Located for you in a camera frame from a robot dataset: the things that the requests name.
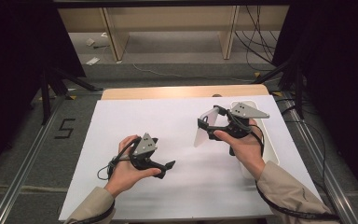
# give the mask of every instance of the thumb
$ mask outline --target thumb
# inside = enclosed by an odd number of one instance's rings
[[[220,131],[220,130],[216,130],[213,132],[213,134],[218,137],[220,140],[225,141],[226,143],[228,143],[229,145],[233,144],[234,141],[236,140],[235,138],[233,138],[231,135],[229,135],[226,132]]]
[[[150,177],[152,175],[158,175],[159,173],[161,173],[161,170],[159,168],[149,168],[139,172],[140,179]]]

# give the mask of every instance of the gray carpet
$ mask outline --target gray carpet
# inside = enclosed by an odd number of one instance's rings
[[[250,83],[255,78],[255,70],[246,64],[136,64],[136,66],[142,70],[153,72],[139,71],[133,64],[84,65],[88,77],[83,79],[98,87],[130,88],[233,85]],[[254,64],[253,66],[261,69],[271,68],[266,64]],[[277,83],[277,80],[272,80],[266,82],[266,86],[270,91],[276,91]],[[66,85],[68,88],[83,90],[69,81],[66,82]],[[65,100],[62,103],[46,141],[28,174],[21,194],[7,218],[7,223],[59,223],[60,209],[76,168],[95,104],[101,98],[100,94],[89,91],[78,91],[75,92],[75,95],[75,100]],[[349,197],[358,216],[358,182],[345,161],[337,153],[335,144],[324,127],[323,121],[318,116],[316,109],[312,107],[310,98],[305,97],[305,99],[307,101],[303,108],[306,122],[312,126],[310,130],[318,146],[323,148],[323,144],[325,145],[326,162]],[[278,102],[277,105],[281,111],[287,108],[285,102]],[[19,127],[18,134],[13,137],[13,148],[4,151],[0,157],[0,200],[20,168],[22,160],[41,127],[43,113],[38,95],[34,98],[33,106],[34,109],[29,111]],[[283,118],[287,121],[292,120],[290,112],[284,114]],[[59,131],[64,119],[74,119],[64,124],[65,128],[71,128],[73,131],[69,138],[61,139],[60,136],[68,134],[68,131]],[[287,126],[310,176],[321,183],[321,175],[296,125],[287,123]],[[325,202],[328,203],[325,193],[321,189],[319,191]],[[271,217],[268,218],[268,223],[281,222],[279,219]]]

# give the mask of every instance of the person's left hand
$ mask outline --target person's left hand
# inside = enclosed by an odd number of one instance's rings
[[[137,135],[128,136],[123,139],[118,145],[118,152],[123,150],[123,148],[129,144],[132,140],[136,139]],[[123,155],[128,155],[131,147],[128,147]],[[161,170],[158,168],[150,168],[147,170],[137,170],[130,161],[120,161],[115,170],[113,171],[109,181],[104,187],[108,190],[114,198],[118,196],[121,192],[132,188],[132,186],[139,180],[150,177],[153,175],[158,175],[161,173]]]

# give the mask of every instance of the forearm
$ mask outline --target forearm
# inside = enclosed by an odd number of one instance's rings
[[[78,206],[64,224],[76,223],[77,221],[95,218],[91,223],[109,223],[115,213],[115,198],[109,191],[96,187],[87,198]]]
[[[257,181],[257,186],[270,201],[280,207],[304,213],[331,214],[330,209],[313,195],[309,189],[271,161],[266,164]],[[290,217],[274,209],[271,210],[281,217],[284,223],[312,223],[312,220]],[[323,224],[337,223],[335,221],[315,222]]]

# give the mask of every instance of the white desk panel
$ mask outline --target white desk panel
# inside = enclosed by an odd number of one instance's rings
[[[103,100],[95,107],[59,220],[66,220],[95,186],[106,184],[98,179],[97,172],[117,155],[118,143],[128,135],[143,136],[144,133],[158,138],[158,149],[151,157],[152,161],[161,164],[176,161],[176,164],[163,179],[143,179],[120,194],[114,220],[272,215],[258,195],[254,180],[241,175],[239,162],[228,154],[226,143],[207,140],[201,146],[193,147],[197,118],[213,105],[230,108],[233,101],[254,101],[259,110],[270,114],[263,123],[279,165],[319,197],[272,96]],[[225,119],[219,116],[216,125],[224,124]]]

